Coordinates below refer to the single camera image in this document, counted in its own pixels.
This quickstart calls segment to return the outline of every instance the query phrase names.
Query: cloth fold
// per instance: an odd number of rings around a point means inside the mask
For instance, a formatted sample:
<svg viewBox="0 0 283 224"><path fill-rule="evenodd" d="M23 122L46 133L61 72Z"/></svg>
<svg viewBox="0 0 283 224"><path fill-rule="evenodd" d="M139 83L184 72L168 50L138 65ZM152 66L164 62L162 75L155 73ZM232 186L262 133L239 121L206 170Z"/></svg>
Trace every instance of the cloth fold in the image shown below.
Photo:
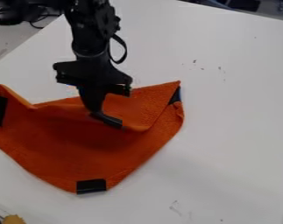
<svg viewBox="0 0 283 224"><path fill-rule="evenodd" d="M133 89L130 98L108 94L103 110L123 120L121 130L90 117L80 97L33 105L0 85L0 98L6 100L0 149L71 193L117 185L166 144L184 118L179 81Z"/></svg>

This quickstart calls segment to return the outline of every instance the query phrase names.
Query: yellow object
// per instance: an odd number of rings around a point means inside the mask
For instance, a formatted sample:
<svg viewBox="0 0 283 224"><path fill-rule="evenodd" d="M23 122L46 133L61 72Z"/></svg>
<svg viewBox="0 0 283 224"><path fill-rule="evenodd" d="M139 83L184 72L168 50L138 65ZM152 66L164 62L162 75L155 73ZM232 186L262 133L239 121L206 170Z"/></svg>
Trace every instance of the yellow object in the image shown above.
<svg viewBox="0 0 283 224"><path fill-rule="evenodd" d="M25 222L18 215L9 215L4 218L3 224L25 224Z"/></svg>

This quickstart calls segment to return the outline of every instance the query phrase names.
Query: white tabletop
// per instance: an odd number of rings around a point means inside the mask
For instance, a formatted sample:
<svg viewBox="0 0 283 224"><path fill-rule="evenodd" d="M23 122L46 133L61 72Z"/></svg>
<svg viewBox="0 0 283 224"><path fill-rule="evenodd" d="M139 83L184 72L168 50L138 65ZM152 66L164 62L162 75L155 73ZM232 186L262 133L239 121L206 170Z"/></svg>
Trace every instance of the white tabletop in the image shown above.
<svg viewBox="0 0 283 224"><path fill-rule="evenodd" d="M121 184L84 196L0 151L0 203L28 223L283 223L283 22L174 0L114 2L129 47L119 68L136 86L181 80L182 129ZM0 83L30 102L75 95L52 70L74 58L71 39L59 18L0 61Z"/></svg>

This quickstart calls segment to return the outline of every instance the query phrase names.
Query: orange fabric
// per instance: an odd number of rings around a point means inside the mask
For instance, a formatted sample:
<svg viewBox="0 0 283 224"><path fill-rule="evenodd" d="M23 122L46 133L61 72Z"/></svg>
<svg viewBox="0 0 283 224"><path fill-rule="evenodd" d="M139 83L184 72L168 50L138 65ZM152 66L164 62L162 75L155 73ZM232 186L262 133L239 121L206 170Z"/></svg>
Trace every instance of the orange fabric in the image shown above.
<svg viewBox="0 0 283 224"><path fill-rule="evenodd" d="M168 105L179 81L137 88L130 98L108 94L103 110L123 120L114 129L94 120L79 97L36 105L0 85L8 98L0 149L27 171L76 193L77 181L105 179L107 188L148 160L180 129L180 101Z"/></svg>

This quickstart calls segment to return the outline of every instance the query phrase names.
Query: floor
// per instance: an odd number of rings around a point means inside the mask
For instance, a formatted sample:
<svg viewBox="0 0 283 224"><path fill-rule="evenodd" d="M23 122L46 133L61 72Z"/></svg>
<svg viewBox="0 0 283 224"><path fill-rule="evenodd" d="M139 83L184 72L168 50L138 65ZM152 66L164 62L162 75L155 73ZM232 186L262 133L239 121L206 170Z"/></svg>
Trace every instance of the floor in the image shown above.
<svg viewBox="0 0 283 224"><path fill-rule="evenodd" d="M49 17L40 21L38 25L45 26L53 20L53 17ZM27 22L12 26L0 26L0 59L39 31Z"/></svg>
<svg viewBox="0 0 283 224"><path fill-rule="evenodd" d="M283 12L278 12L277 10L278 1L279 0L261 0L258 12L245 11L245 13L283 20ZM54 18L50 17L41 21L38 25L45 26L53 20ZM31 27L27 22L13 26L0 26L0 59L37 32L39 32L39 30Z"/></svg>

